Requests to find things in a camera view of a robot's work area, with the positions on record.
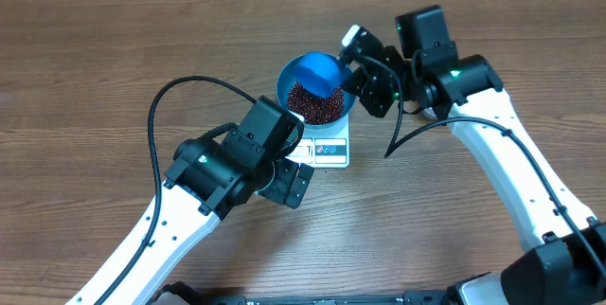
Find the blue plastic measuring scoop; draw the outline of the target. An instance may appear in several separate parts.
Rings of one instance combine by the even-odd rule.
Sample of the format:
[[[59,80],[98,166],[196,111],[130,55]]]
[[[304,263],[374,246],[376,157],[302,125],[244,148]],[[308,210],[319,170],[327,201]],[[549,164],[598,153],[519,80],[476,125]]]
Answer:
[[[328,98],[341,85],[341,70],[334,56],[321,52],[303,55],[294,66],[294,78],[307,91]]]

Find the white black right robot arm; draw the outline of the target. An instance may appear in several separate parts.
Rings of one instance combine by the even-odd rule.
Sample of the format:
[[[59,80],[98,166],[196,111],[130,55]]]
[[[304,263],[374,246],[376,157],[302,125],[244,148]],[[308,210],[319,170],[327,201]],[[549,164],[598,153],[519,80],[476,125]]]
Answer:
[[[499,273],[450,286],[445,304],[595,304],[605,298],[605,224],[550,167],[505,85],[480,55],[461,57],[443,10],[395,20],[398,45],[353,26],[339,60],[357,64],[344,88],[383,117],[414,101],[471,152],[510,216],[523,255]]]

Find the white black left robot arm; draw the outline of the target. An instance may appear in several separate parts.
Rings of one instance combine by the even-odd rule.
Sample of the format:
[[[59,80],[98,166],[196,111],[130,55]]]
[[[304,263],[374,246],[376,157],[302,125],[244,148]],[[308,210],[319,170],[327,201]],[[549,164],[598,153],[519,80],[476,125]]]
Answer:
[[[261,97],[241,123],[184,141],[158,195],[71,303],[147,303],[179,261],[253,194],[299,207],[313,169],[288,156],[303,132],[302,117]]]

